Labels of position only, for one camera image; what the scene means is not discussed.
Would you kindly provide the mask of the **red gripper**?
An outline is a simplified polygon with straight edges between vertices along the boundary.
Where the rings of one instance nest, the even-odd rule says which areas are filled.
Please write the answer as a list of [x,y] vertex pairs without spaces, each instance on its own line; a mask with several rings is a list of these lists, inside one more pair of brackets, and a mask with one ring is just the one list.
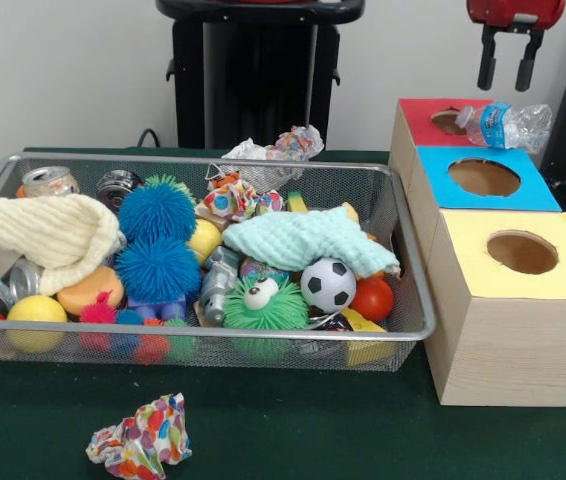
[[542,46],[544,30],[552,28],[562,17],[565,0],[467,0],[466,9],[473,23],[484,24],[481,36],[482,55],[477,86],[483,91],[492,87],[496,65],[496,30],[524,24],[529,31],[529,42],[519,63],[515,90],[530,88],[537,51]]

